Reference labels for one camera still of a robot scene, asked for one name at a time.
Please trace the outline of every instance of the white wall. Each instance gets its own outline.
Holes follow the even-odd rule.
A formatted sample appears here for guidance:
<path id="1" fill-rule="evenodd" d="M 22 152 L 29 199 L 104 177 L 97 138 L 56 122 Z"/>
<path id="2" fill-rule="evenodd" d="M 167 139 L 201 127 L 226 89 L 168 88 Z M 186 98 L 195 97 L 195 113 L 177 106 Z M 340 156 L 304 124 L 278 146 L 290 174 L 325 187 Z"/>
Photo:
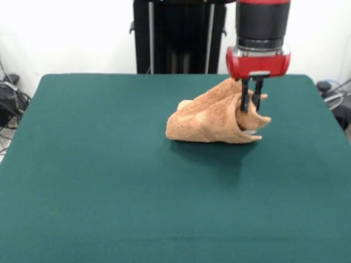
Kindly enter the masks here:
<path id="1" fill-rule="evenodd" d="M 1 8 L 0 54 L 31 95 L 46 73 L 136 72 L 132 0 L 9 0 Z M 350 14 L 350 0 L 292 0 L 289 73 L 315 81 L 351 77 Z M 225 51 L 235 43 L 235 4 L 228 5 L 226 29 L 219 73 L 227 72 Z"/>

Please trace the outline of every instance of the metal stand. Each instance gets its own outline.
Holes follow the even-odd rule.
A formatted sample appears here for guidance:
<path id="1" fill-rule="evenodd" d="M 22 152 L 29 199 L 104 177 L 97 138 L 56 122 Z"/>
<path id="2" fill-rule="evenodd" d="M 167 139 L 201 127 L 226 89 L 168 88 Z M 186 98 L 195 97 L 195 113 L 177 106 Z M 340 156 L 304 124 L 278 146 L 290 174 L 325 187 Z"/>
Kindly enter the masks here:
<path id="1" fill-rule="evenodd" d="M 193 2 L 134 0 L 138 73 L 218 72 L 227 9 Z"/>

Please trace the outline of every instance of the table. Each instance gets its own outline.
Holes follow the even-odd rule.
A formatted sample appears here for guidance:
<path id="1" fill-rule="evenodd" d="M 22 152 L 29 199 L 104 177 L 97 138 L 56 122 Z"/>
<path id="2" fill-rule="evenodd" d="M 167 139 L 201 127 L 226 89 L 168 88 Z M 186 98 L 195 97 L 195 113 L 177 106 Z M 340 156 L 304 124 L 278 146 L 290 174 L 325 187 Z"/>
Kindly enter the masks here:
<path id="1" fill-rule="evenodd" d="M 0 166 L 0 262 L 348 262 L 351 149 L 311 79 L 249 145 L 169 141 L 225 75 L 47 75 Z"/>

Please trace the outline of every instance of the towel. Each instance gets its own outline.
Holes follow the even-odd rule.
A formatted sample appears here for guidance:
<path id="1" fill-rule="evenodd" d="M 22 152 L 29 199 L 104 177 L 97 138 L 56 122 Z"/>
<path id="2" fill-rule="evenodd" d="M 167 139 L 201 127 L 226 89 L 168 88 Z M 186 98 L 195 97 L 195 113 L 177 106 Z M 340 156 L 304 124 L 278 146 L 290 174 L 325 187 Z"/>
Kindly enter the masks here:
<path id="1" fill-rule="evenodd" d="M 262 139 L 255 130 L 267 125 L 270 117 L 256 112 L 250 100 L 248 111 L 240 111 L 242 84 L 232 78 L 225 79 L 193 100 L 183 100 L 166 127 L 170 140 L 192 142 L 226 142 L 246 144 Z"/>

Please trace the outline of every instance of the black cable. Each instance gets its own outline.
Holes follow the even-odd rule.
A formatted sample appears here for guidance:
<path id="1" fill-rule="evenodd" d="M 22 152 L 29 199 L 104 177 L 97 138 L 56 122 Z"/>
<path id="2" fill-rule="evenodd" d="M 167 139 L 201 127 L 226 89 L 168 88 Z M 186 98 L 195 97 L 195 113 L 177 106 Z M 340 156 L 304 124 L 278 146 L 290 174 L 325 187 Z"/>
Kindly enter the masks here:
<path id="1" fill-rule="evenodd" d="M 342 83 L 341 85 L 331 89 L 331 90 L 328 90 L 326 93 L 325 93 L 325 96 L 328 96 L 330 94 L 332 94 L 333 92 L 337 91 L 338 89 L 341 89 L 342 87 L 344 87 L 345 85 L 349 84 L 351 82 L 351 78 L 348 79 L 347 81 L 345 81 L 344 83 Z"/>
<path id="2" fill-rule="evenodd" d="M 8 149 L 8 147 L 7 147 L 7 148 L 2 149 L 2 150 L 0 151 L 0 154 L 1 154 L 1 153 L 3 153 L 3 152 L 5 152 L 5 151 L 7 151 L 7 149 Z"/>
<path id="3" fill-rule="evenodd" d="M 2 72 L 4 72 L 4 75 L 10 80 L 10 82 L 13 84 L 13 81 L 11 79 L 11 77 L 6 73 L 5 71 L 5 68 L 4 68 L 4 65 L 2 64 L 2 61 L 1 61 L 1 54 L 0 54 L 0 68 L 2 70 Z"/>

